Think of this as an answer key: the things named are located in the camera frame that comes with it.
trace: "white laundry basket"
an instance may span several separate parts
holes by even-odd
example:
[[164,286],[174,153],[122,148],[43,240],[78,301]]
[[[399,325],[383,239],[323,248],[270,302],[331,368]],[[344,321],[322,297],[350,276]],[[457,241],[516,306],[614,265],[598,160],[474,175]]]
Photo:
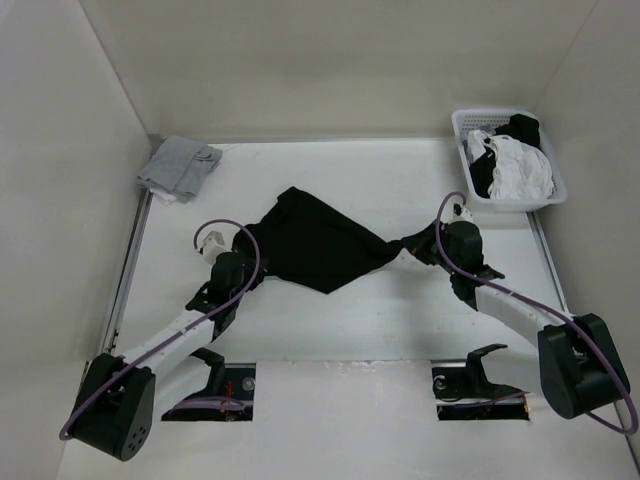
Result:
[[467,135],[470,131],[476,130],[482,125],[490,125],[492,128],[499,127],[500,125],[509,123],[509,118],[516,113],[521,113],[537,120],[535,115],[524,110],[497,108],[457,110],[453,112],[453,115],[451,115],[453,130],[456,134],[455,141],[458,146],[460,161],[462,162],[462,170],[464,171],[464,177],[467,180],[467,199],[471,209],[493,212],[533,212],[546,205],[562,203],[567,199],[567,188],[565,187],[564,180],[560,175],[560,170],[558,170],[556,157],[553,152],[553,148],[551,147],[551,143],[545,135],[542,126],[540,126],[540,147],[551,164],[553,177],[553,193],[551,196],[544,200],[495,200],[491,198],[482,198],[476,193],[473,186],[473,180],[471,179],[471,172],[469,171],[470,158],[467,157],[467,153],[465,152],[462,142],[467,139]]

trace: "folded gray cloth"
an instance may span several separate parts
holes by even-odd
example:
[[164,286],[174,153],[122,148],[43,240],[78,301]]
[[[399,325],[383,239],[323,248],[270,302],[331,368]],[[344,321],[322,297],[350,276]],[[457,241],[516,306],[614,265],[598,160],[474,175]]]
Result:
[[161,188],[181,203],[200,191],[220,162],[222,150],[175,135],[169,137],[138,175],[138,185]]

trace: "black joint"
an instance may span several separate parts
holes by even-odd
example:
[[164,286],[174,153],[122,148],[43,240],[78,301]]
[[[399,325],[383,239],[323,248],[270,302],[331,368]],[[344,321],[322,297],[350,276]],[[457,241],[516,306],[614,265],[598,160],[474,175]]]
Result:
[[[588,314],[574,321],[602,351],[629,392],[629,380],[604,320]],[[622,398],[602,363],[568,325],[538,332],[538,350],[542,391],[561,417],[575,418]]]
[[[74,411],[124,367],[121,358],[107,353],[91,362],[76,397]],[[69,434],[98,450],[126,461],[144,445],[151,430],[155,375],[134,368],[80,415]]]

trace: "black garment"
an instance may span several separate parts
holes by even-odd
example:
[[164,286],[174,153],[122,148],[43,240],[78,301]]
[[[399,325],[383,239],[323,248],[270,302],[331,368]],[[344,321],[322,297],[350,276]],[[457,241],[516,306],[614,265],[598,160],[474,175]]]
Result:
[[494,168],[496,168],[496,154],[492,149],[486,147],[484,155],[469,166],[473,187],[482,198],[490,198],[489,187],[493,183]]
[[[260,223],[247,225],[275,275],[331,293],[398,256],[399,240],[385,242],[313,195],[289,188]],[[238,232],[233,247],[253,257],[247,236]]]
[[540,123],[526,115],[516,114],[509,119],[509,123],[496,128],[496,135],[509,135],[522,143],[540,149]]

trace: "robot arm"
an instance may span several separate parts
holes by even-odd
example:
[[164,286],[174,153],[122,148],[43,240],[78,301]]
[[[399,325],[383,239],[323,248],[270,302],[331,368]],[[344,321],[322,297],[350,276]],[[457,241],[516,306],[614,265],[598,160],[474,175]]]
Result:
[[[238,252],[223,252],[205,283],[185,310],[167,328],[143,344],[114,357],[96,357],[76,398],[74,412],[114,375],[140,357],[170,344],[135,365],[112,384],[72,423],[70,437],[81,440],[122,461],[132,458],[144,445],[154,421],[189,395],[210,388],[216,395],[224,376],[224,358],[205,348],[235,319],[238,302],[197,323],[203,314],[228,303],[251,279],[255,262]],[[254,289],[264,277],[258,275]]]
[[[406,237],[403,243],[421,262],[446,270],[460,300],[500,320],[536,347],[538,355],[510,352],[506,345],[490,345],[471,352],[462,371],[434,370],[438,377],[437,388],[434,385],[437,398],[493,398],[495,392],[502,397],[521,389],[544,395],[553,410],[567,419],[622,398],[602,363],[574,330],[547,311],[515,298],[504,275],[484,264],[482,237],[466,208],[454,206],[454,219],[441,224],[440,236],[449,259],[472,276],[455,271],[443,258],[437,245],[436,222]],[[502,286],[504,291],[476,278]],[[629,392],[629,381],[605,322],[593,314],[569,316],[593,340]]]
[[[494,398],[526,390],[543,394],[564,418],[619,400],[612,377],[567,325],[478,280],[502,283],[504,275],[484,264],[482,237],[468,210],[456,205],[454,213],[452,222],[441,224],[442,246],[454,266],[470,276],[456,271],[442,257],[436,238],[438,221],[404,238],[404,246],[421,262],[445,269],[461,301],[503,322],[539,354],[511,353],[506,345],[475,350],[464,367],[434,369],[434,378],[440,379],[434,382],[436,398]],[[235,319],[238,302],[232,300],[241,291],[255,288],[264,271],[262,264],[256,266],[252,258],[216,242],[207,245],[205,240],[201,253],[213,263],[210,281],[166,329],[122,356],[103,353],[93,360],[61,438],[77,438],[125,461],[142,447],[154,420],[182,399],[205,387],[211,388],[211,395],[217,393],[224,358],[205,346]],[[592,314],[573,319],[595,342],[628,392],[629,382],[604,321]]]

